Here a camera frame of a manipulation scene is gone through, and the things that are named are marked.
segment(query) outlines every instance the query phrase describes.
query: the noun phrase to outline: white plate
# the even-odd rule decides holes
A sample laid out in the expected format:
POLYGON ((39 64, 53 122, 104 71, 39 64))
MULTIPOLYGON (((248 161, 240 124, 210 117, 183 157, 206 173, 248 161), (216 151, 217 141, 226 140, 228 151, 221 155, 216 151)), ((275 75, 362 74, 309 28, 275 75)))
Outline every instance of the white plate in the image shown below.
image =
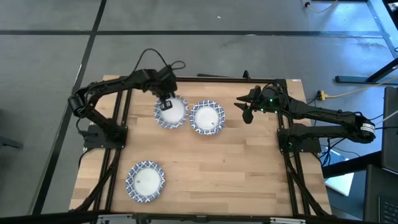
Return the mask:
POLYGON ((126 190, 132 199, 146 203, 160 195, 165 175, 156 162, 142 161, 131 168, 126 178, 126 190))
POLYGON ((190 123, 199 134, 217 134, 225 124, 224 109, 213 100, 202 100, 193 106, 190 113, 190 123))
POLYGON ((157 100, 154 111, 156 122, 163 128, 178 128, 187 120, 188 102, 182 96, 167 100, 171 101, 173 107, 165 111, 160 109, 160 100, 157 100))

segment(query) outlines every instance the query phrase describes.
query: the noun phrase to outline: butcher block tabletop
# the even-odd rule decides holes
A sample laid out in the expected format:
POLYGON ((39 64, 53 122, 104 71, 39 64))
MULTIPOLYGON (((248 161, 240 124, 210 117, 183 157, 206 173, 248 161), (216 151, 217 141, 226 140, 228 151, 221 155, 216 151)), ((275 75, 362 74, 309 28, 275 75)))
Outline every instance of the butcher block tabletop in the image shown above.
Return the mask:
MULTIPOLYGON (((104 79, 117 78, 105 75, 104 79)), ((286 80, 289 95, 305 101, 301 80, 286 80)), ((177 129, 164 129, 154 119, 156 98, 151 92, 132 91, 127 125, 127 143, 121 151, 112 212, 196 215, 292 215, 284 158, 279 152, 274 113, 253 113, 245 124, 242 111, 233 103, 259 83, 178 82, 177 95, 189 109, 201 100, 213 100, 225 111, 225 127, 214 136, 196 133, 186 121, 177 129), (165 172, 165 187, 149 203, 134 201, 126 191, 130 169, 140 161, 155 161, 165 172)), ((123 93, 118 122, 121 122, 123 93)), ((102 97, 96 109, 112 117, 116 94, 102 97)), ((303 119, 295 121, 311 125, 303 119)), ((104 149, 94 149, 81 161, 70 208, 76 208, 93 190, 100 176, 104 149)), ((317 158, 300 153, 305 183, 315 200, 331 213, 322 169, 317 158)), ((104 208, 108 185, 100 208, 104 208)), ((295 187, 299 212, 301 195, 295 187)))

